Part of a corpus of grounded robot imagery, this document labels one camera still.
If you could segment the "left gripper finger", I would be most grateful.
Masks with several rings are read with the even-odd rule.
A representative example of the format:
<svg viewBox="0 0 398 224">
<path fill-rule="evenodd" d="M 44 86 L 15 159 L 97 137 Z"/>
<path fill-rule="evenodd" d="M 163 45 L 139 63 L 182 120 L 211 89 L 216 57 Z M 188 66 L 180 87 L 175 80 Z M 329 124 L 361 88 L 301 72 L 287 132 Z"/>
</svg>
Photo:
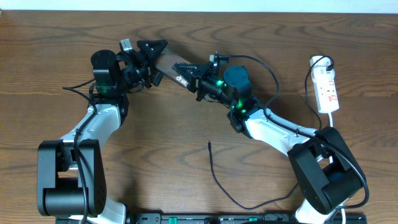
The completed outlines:
<svg viewBox="0 0 398 224">
<path fill-rule="evenodd" d="M 164 74 L 158 70 L 155 70 L 153 72 L 151 72 L 150 75 L 150 82 L 154 85 L 154 86 L 159 86 L 159 84 L 162 81 Z"/>
<path fill-rule="evenodd" d="M 154 61 L 166 48 L 168 42 L 166 40 L 138 40 L 136 44 L 146 60 Z"/>
</svg>

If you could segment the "Galaxy S25 Ultra smartphone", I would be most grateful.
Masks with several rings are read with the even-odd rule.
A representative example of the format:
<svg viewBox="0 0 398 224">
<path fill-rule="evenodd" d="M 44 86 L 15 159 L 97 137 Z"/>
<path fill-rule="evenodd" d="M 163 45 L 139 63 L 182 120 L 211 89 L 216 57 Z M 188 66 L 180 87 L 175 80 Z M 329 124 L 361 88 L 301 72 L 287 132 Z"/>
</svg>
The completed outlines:
<svg viewBox="0 0 398 224">
<path fill-rule="evenodd" d="M 183 88 L 188 88 L 188 82 L 186 79 L 173 69 L 176 63 L 181 63 L 183 65 L 190 64 L 189 61 L 185 60 L 175 52 L 165 48 L 156 59 L 155 67 L 175 83 L 179 84 Z"/>
</svg>

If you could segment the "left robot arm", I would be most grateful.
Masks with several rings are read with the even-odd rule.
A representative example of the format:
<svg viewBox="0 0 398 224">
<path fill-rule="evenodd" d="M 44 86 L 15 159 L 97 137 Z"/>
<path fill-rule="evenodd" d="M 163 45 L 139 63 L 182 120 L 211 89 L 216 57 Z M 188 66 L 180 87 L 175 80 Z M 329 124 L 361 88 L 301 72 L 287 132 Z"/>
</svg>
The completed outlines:
<svg viewBox="0 0 398 224">
<path fill-rule="evenodd" d="M 93 79 L 84 118 L 58 140 L 43 141 L 37 151 L 37 209 L 58 223 L 129 223 L 127 207 L 107 196 L 101 149 L 126 119 L 129 92 L 159 85 L 155 61 L 166 40 L 128 39 L 120 51 L 91 56 Z"/>
</svg>

